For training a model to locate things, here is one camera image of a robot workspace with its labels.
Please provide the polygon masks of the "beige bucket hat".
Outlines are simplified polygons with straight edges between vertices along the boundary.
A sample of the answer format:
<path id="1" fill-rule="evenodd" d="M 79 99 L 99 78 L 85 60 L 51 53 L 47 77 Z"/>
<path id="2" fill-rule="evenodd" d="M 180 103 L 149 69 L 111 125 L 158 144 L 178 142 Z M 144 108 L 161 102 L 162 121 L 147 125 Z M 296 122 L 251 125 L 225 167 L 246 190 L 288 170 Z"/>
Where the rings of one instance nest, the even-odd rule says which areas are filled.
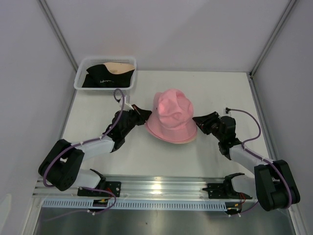
<path id="1" fill-rule="evenodd" d="M 177 142 L 176 144 L 186 144 L 186 143 L 190 143 L 190 142 L 193 142 L 197 137 L 193 137 L 193 138 L 190 138 L 190 139 L 187 139 L 187 140 L 184 140 L 184 141 L 179 141 Z"/>

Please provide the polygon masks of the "pink bucket hat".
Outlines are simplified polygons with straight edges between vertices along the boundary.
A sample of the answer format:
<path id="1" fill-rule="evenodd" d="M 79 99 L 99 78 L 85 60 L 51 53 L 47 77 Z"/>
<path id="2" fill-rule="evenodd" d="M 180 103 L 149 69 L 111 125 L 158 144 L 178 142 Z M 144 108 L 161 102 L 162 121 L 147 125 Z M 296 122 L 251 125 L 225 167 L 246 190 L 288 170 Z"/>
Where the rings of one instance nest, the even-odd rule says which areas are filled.
<path id="1" fill-rule="evenodd" d="M 177 89 L 169 89 L 155 94 L 152 114 L 145 124 L 152 128 L 178 130 L 194 122 L 193 115 L 193 104 L 185 94 Z"/>
<path id="2" fill-rule="evenodd" d="M 174 144 L 197 136 L 197 127 L 194 122 L 178 130 L 168 130 L 163 127 L 152 128 L 148 124 L 145 124 L 145 128 L 152 136 Z"/>

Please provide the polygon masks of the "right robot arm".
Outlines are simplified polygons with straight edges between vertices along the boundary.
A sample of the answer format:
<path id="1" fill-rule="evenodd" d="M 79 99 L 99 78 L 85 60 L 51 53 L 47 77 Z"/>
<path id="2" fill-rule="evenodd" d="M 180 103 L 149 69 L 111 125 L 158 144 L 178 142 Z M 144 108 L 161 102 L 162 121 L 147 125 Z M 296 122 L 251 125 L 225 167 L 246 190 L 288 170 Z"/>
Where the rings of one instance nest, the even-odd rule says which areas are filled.
<path id="1" fill-rule="evenodd" d="M 288 209 L 300 202 L 300 193 L 288 163 L 264 158 L 246 147 L 245 142 L 237 138 L 234 118 L 213 112 L 193 120 L 204 134 L 211 134 L 219 141 L 219 151 L 223 156 L 254 175 L 253 178 L 243 173 L 226 176 L 223 192 L 227 197 L 244 193 L 256 198 L 266 211 Z"/>

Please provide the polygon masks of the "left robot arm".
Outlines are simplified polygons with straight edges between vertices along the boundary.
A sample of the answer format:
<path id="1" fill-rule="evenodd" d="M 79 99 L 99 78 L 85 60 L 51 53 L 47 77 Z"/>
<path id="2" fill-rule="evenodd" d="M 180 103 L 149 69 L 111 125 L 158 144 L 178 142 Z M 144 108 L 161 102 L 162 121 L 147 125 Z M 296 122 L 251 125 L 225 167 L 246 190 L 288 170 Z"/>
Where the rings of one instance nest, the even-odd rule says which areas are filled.
<path id="1" fill-rule="evenodd" d="M 102 195 L 106 190 L 105 177 L 96 170 L 82 169 L 82 162 L 117 151 L 132 129 L 145 124 L 151 114 L 149 110 L 132 105 L 129 110 L 116 112 L 112 124 L 99 137 L 77 144 L 58 140 L 38 169 L 44 185 L 60 191 L 71 186 L 88 188 L 93 195 Z"/>

